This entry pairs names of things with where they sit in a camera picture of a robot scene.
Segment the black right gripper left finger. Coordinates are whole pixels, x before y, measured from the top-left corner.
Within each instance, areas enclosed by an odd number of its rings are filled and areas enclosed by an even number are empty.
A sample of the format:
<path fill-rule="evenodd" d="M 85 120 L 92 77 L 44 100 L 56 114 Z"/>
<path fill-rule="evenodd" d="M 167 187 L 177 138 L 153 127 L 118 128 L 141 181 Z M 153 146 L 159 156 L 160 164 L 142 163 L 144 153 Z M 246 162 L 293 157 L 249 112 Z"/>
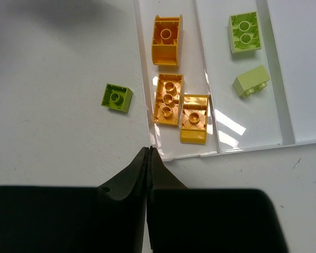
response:
<path fill-rule="evenodd" d="M 0 252 L 141 252 L 148 156 L 98 187 L 0 186 Z"/>

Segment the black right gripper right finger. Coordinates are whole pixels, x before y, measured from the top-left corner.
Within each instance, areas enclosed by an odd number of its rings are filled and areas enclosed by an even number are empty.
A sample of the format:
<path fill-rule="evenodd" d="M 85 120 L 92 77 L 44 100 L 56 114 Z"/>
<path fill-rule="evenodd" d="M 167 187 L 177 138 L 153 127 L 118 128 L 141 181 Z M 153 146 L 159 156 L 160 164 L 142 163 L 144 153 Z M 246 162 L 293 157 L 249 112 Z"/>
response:
<path fill-rule="evenodd" d="M 275 208 L 259 189 L 193 189 L 163 163 L 147 162 L 147 225 L 153 252 L 288 252 Z"/>

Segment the orange sloped lego brick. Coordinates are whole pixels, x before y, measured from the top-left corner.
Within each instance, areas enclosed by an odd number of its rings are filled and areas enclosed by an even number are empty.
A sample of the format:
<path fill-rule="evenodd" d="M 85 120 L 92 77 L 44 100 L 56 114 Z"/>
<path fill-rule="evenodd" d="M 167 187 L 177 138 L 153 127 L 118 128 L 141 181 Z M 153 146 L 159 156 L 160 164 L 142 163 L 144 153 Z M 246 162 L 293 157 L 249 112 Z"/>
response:
<path fill-rule="evenodd" d="M 206 144 L 208 108 L 208 95 L 184 95 L 180 130 L 182 143 Z"/>

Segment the orange long lego brick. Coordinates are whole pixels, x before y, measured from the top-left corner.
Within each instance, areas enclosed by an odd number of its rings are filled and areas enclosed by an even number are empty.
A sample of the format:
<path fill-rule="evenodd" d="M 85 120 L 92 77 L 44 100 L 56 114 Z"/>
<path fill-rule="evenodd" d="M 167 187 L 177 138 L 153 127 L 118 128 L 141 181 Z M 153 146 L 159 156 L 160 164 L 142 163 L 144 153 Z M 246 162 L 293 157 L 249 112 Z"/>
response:
<path fill-rule="evenodd" d="M 182 74 L 160 73 L 158 75 L 153 113 L 154 123 L 179 125 L 183 80 Z"/>

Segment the pale green sloped lego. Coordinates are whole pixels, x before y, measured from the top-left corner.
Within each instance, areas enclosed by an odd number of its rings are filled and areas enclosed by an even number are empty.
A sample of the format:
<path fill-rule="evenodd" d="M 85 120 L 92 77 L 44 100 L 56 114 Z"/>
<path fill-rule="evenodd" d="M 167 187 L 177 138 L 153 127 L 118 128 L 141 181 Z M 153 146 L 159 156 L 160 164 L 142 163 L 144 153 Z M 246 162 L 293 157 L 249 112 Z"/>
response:
<path fill-rule="evenodd" d="M 268 86 L 269 73 L 264 65 L 259 65 L 234 80 L 232 86 L 240 98 L 247 98 L 255 92 L 260 92 Z"/>

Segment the orange rounded lego block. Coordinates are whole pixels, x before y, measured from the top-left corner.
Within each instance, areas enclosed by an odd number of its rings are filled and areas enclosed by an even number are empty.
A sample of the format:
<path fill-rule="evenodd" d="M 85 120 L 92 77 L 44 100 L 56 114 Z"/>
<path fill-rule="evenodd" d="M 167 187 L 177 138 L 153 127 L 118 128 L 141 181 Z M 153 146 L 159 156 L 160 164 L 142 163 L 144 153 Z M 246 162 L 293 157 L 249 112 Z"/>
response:
<path fill-rule="evenodd" d="M 183 16 L 155 16 L 151 56 L 157 66 L 180 66 Z"/>

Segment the pale green double lego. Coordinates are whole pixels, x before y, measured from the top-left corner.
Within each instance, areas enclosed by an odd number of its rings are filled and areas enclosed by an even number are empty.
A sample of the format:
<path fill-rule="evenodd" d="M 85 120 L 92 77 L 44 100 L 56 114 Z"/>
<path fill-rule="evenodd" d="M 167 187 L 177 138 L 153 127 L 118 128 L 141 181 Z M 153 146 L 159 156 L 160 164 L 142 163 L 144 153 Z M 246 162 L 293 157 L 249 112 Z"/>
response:
<path fill-rule="evenodd" d="M 228 35 L 232 54 L 260 50 L 262 42 L 258 13 L 255 11 L 231 15 Z"/>

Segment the dark green square lego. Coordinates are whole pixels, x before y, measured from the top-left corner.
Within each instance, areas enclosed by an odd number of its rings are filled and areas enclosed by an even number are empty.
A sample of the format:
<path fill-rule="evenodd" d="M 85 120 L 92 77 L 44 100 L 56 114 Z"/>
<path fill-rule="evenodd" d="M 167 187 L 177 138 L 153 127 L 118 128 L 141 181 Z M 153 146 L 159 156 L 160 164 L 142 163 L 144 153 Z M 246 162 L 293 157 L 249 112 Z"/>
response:
<path fill-rule="evenodd" d="M 101 106 L 128 113 L 132 96 L 133 91 L 130 88 L 107 83 Z"/>

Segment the white divided sorting tray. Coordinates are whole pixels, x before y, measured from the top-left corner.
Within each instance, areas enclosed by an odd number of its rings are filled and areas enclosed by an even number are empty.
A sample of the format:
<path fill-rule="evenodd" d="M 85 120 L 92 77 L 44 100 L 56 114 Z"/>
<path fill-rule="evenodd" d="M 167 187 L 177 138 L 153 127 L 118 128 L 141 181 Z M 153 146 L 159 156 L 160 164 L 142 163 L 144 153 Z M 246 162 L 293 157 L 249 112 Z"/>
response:
<path fill-rule="evenodd" d="M 150 142 L 164 160 L 316 143 L 316 1 L 134 1 Z M 232 54 L 231 15 L 257 12 L 262 48 Z M 155 16 L 183 16 L 181 64 L 152 63 Z M 232 84 L 259 65 L 268 86 L 247 98 Z M 181 73 L 184 94 L 209 96 L 206 144 L 183 144 L 180 128 L 153 123 L 161 72 Z"/>

